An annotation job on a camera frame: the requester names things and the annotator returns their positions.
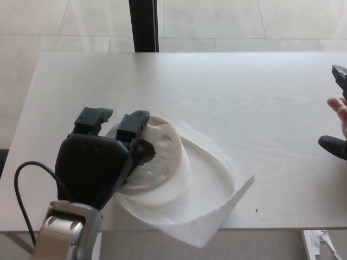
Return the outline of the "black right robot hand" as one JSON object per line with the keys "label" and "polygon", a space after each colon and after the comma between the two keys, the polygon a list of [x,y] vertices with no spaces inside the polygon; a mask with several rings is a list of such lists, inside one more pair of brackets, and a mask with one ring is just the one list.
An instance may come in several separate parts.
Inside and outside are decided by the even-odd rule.
{"label": "black right robot hand", "polygon": [[[335,78],[336,84],[342,90],[342,96],[346,99],[346,68],[333,65],[332,75]],[[318,139],[319,145],[331,153],[332,155],[346,160],[346,140],[335,138],[328,135],[323,135]]]}

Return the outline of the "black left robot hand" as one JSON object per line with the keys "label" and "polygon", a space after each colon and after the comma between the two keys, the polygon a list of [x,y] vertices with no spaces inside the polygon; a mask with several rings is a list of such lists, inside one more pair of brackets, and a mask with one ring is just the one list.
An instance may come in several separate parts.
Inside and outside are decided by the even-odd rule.
{"label": "black left robot hand", "polygon": [[137,110],[122,118],[114,137],[100,136],[101,125],[113,110],[85,107],[74,129],[62,142],[55,164],[61,180],[59,200],[69,200],[101,210],[126,183],[126,179],[153,149],[142,136],[150,112]]}

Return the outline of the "bare person hand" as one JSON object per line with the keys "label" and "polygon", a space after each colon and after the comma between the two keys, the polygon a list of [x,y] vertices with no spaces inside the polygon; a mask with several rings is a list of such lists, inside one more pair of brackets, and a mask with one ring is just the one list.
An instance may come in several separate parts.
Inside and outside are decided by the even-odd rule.
{"label": "bare person hand", "polygon": [[347,138],[347,109],[344,97],[332,97],[327,100],[329,107],[337,114],[341,121],[342,134]]}

